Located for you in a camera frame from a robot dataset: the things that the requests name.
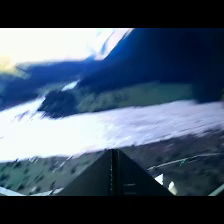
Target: bright sky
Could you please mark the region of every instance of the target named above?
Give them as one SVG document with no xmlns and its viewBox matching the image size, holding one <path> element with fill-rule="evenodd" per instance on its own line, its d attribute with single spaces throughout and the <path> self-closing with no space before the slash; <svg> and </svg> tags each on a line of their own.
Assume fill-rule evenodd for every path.
<svg viewBox="0 0 224 224">
<path fill-rule="evenodd" d="M 84 59 L 119 29 L 128 28 L 0 28 L 0 57 L 14 63 Z"/>
</svg>

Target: water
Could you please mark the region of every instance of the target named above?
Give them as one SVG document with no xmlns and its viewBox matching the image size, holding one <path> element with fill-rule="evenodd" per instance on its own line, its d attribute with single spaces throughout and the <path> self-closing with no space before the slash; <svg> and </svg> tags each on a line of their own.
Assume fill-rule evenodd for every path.
<svg viewBox="0 0 224 224">
<path fill-rule="evenodd" d="M 141 145 L 224 126 L 221 103 L 197 105 L 193 101 L 177 101 L 52 120 L 42 118 L 41 113 L 33 116 L 42 101 L 0 113 L 1 161 Z M 15 118 L 26 111 L 21 120 Z"/>
</svg>

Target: sky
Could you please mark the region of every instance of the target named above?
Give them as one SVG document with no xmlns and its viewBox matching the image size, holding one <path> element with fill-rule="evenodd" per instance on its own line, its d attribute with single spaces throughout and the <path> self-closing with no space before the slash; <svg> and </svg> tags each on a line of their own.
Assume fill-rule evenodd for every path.
<svg viewBox="0 0 224 224">
<path fill-rule="evenodd" d="M 0 28 L 0 58 L 14 63 L 84 59 L 122 29 L 128 28 Z"/>
</svg>

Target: snow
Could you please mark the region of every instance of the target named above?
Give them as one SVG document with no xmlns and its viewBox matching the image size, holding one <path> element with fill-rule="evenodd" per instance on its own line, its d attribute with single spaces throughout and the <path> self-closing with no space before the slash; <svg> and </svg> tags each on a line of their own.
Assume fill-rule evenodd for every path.
<svg viewBox="0 0 224 224">
<path fill-rule="evenodd" d="M 77 155 L 100 149 L 141 145 L 224 127 L 220 102 L 197 105 L 176 101 L 51 120 L 34 115 L 43 99 L 0 113 L 0 159 Z M 16 115 L 28 113 L 19 120 Z"/>
</svg>

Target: river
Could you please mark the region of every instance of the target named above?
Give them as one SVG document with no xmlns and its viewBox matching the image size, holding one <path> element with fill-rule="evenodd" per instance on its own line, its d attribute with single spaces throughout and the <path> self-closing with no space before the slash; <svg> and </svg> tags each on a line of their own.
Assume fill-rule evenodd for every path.
<svg viewBox="0 0 224 224">
<path fill-rule="evenodd" d="M 0 113 L 1 161 L 82 154 L 224 127 L 224 109 L 220 102 L 197 105 L 193 101 L 176 101 L 58 120 L 42 118 L 41 113 L 32 117 L 41 102 L 38 99 Z M 26 111 L 21 120 L 15 118 Z"/>
</svg>

